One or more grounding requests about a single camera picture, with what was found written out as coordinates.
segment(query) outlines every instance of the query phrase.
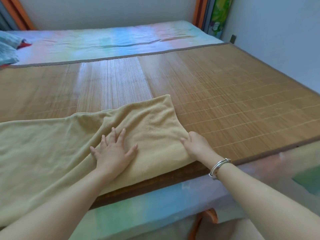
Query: hand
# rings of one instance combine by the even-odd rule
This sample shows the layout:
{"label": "hand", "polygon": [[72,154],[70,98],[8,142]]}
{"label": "hand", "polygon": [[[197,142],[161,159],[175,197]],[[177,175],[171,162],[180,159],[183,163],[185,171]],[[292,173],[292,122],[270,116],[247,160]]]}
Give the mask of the hand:
{"label": "hand", "polygon": [[108,142],[105,135],[102,135],[100,146],[97,149],[90,147],[93,157],[97,160],[96,170],[106,173],[110,180],[122,173],[137,155],[138,144],[125,152],[123,148],[125,134],[126,129],[123,129],[117,140],[116,130],[113,127]]}
{"label": "hand", "polygon": [[189,132],[190,139],[181,138],[188,154],[201,162],[207,168],[212,169],[219,161],[223,160],[209,145],[208,141],[194,131]]}

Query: colorful bed sheet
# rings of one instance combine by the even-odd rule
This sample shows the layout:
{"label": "colorful bed sheet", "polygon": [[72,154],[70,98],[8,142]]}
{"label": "colorful bed sheet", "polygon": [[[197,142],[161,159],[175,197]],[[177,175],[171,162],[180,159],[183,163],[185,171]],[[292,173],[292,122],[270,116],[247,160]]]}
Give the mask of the colorful bed sheet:
{"label": "colorful bed sheet", "polygon": [[[320,185],[315,187],[307,178],[319,178],[319,174],[310,175],[310,170],[319,167],[320,141],[239,166],[264,182],[298,175],[300,184],[312,189],[317,199]],[[90,210],[70,239],[127,239],[210,208],[216,210],[219,222],[244,217],[232,206],[233,199],[221,182],[205,175]]]}
{"label": "colorful bed sheet", "polygon": [[23,65],[69,64],[223,43],[187,21],[64,31],[10,31],[33,44],[18,50]]}

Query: beige towel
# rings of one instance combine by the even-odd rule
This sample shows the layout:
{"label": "beige towel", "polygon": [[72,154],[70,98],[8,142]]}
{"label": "beige towel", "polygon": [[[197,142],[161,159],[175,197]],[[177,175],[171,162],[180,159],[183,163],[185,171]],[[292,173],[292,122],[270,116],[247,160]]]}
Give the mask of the beige towel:
{"label": "beige towel", "polygon": [[136,159],[102,194],[153,178],[192,162],[180,137],[170,95],[97,113],[61,119],[0,123],[0,226],[49,200],[95,168],[90,146],[111,127],[126,128],[125,149],[138,143]]}

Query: person's right hand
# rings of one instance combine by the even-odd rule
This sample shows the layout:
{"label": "person's right hand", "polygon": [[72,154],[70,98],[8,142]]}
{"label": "person's right hand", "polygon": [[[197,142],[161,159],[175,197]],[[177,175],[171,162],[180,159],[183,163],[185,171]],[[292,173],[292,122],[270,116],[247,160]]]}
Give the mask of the person's right hand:
{"label": "person's right hand", "polygon": [[207,168],[212,169],[219,161],[224,158],[219,156],[209,145],[208,141],[194,131],[189,132],[190,139],[181,138],[188,154],[201,162]]}

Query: forearm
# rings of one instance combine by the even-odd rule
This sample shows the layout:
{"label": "forearm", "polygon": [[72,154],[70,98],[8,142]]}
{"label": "forearm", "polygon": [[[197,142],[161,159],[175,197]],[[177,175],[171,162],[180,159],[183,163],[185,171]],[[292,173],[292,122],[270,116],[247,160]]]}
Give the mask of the forearm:
{"label": "forearm", "polygon": [[226,163],[218,178],[266,239],[318,239],[320,218],[266,184]]}
{"label": "forearm", "polygon": [[6,240],[64,240],[86,214],[108,182],[97,169],[36,210],[0,232]]}

